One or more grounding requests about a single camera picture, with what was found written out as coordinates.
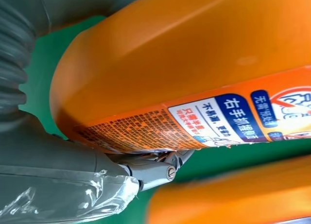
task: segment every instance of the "green floor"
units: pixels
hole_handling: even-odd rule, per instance
[[[92,18],[82,24],[38,39],[27,68],[29,82],[22,86],[28,94],[28,103],[22,108],[38,117],[49,133],[61,133],[53,122],[49,108],[49,89],[53,73],[66,48],[78,33],[101,18]],[[311,139],[254,145],[242,145],[227,149],[205,149],[196,152],[178,172],[176,181],[192,181],[222,172],[261,163],[311,153]],[[143,224],[145,207],[155,190],[139,193],[125,211],[94,224]]]

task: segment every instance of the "orange sticker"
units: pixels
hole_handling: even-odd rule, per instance
[[[110,153],[311,138],[311,70],[294,69],[75,126]]]

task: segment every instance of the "gray machine part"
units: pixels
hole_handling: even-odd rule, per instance
[[[132,1],[134,0],[0,0],[0,167],[2,170],[0,170],[0,216],[2,207],[29,187],[42,186],[42,197],[37,195],[36,199],[45,201],[45,186],[38,184],[41,181],[38,177],[22,175],[23,171],[32,168],[45,172],[81,172],[81,176],[106,170],[106,176],[135,177],[140,180],[140,190],[146,190],[173,180],[176,171],[192,153],[174,152],[156,161],[123,160],[119,165],[119,161],[113,162],[98,150],[48,134],[36,117],[18,109],[18,105],[26,103],[26,94],[18,88],[27,80],[23,69],[29,64],[38,36],[94,15],[107,17]],[[11,174],[13,183],[8,182],[10,174],[8,168],[25,170]],[[20,182],[26,178],[26,183]],[[51,183],[46,184],[50,184],[49,193],[55,192],[55,199],[63,193],[67,197],[76,196],[73,190],[68,189],[65,194],[63,190],[53,190]]]

